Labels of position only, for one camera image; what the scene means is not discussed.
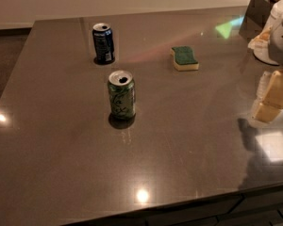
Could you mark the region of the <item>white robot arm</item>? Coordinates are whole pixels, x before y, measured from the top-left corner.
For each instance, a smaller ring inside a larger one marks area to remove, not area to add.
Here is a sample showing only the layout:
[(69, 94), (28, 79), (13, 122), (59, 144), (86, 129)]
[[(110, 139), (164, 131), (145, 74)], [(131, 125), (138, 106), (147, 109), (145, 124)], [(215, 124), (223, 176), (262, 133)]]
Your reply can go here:
[(252, 106), (252, 118), (269, 123), (283, 110), (283, 0), (273, 5), (267, 24), (248, 47), (260, 61), (281, 66), (281, 69), (264, 72), (260, 77), (257, 99)]

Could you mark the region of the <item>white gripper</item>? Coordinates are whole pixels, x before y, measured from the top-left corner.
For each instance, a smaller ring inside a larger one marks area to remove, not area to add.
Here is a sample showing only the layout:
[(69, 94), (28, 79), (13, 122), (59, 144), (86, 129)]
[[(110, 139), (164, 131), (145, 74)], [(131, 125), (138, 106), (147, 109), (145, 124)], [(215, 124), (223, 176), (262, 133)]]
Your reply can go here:
[(264, 72), (256, 95), (251, 116), (256, 121), (272, 122), (283, 110), (283, 71)]

